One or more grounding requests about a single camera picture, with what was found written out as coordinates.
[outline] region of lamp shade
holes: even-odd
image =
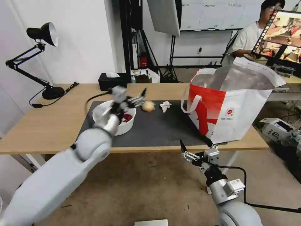
[[[41,28],[27,28],[26,33],[32,39],[44,40],[52,46],[58,46],[58,37],[52,22],[44,24]]]

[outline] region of black hair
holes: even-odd
[[[285,0],[265,0],[261,4],[261,11],[266,10],[267,8],[269,8],[271,6],[275,6],[277,3],[280,3],[281,8],[284,8]]]

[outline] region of black desk lamp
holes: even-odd
[[[53,100],[53,99],[62,97],[65,93],[63,88],[53,87],[52,85],[50,85],[49,82],[44,82],[41,79],[39,79],[38,77],[35,77],[35,76],[27,73],[26,71],[23,71],[22,69],[20,69],[18,67],[20,64],[24,63],[25,61],[28,61],[29,59],[40,54],[41,52],[44,52],[45,44],[43,42],[41,42],[41,40],[44,40],[48,44],[55,46],[55,47],[58,45],[58,37],[56,35],[56,30],[55,30],[53,23],[48,22],[48,23],[44,24],[41,28],[28,28],[26,30],[26,33],[30,38],[34,39],[37,42],[37,44],[34,47],[32,47],[31,49],[27,50],[26,52],[20,54],[19,56],[6,61],[6,66],[8,66],[11,69],[14,69],[15,71],[21,73],[22,75],[25,75],[26,77],[28,77],[28,78],[34,80],[35,82],[41,84],[42,86],[44,86],[45,90],[42,93],[42,97],[44,99]],[[38,48],[39,51],[36,52],[35,54],[33,54],[31,56],[20,58],[36,48]]]

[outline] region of lamp arm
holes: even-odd
[[[40,51],[36,52],[35,54],[33,54],[33,55],[29,56],[29,57],[20,58],[21,56],[24,56],[25,54],[31,52],[32,50],[34,50],[34,49],[36,49],[36,48],[38,48]],[[44,50],[45,50],[45,44],[39,42],[39,43],[37,43],[34,47],[32,47],[31,49],[25,51],[24,53],[21,53],[20,55],[16,56],[15,58],[13,58],[13,59],[11,59],[11,60],[6,61],[5,64],[6,64],[6,66],[8,66],[9,68],[11,68],[11,69],[13,69],[13,70],[15,70],[15,71],[21,73],[22,75],[25,75],[26,77],[30,78],[31,80],[34,80],[35,82],[41,84],[42,86],[44,86],[44,87],[46,87],[46,88],[51,88],[52,86],[50,85],[49,82],[46,83],[46,82],[42,81],[41,79],[39,79],[38,77],[35,77],[35,76],[29,74],[28,72],[23,71],[22,69],[20,69],[20,68],[18,67],[18,65],[24,63],[25,61],[27,61],[27,60],[33,58],[33,57],[36,56],[36,55],[38,55],[38,54],[44,52]]]

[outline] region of lamp base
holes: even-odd
[[[59,97],[62,97],[65,93],[65,90],[61,87],[46,87],[46,89],[42,92],[42,97],[46,100],[53,100]]]

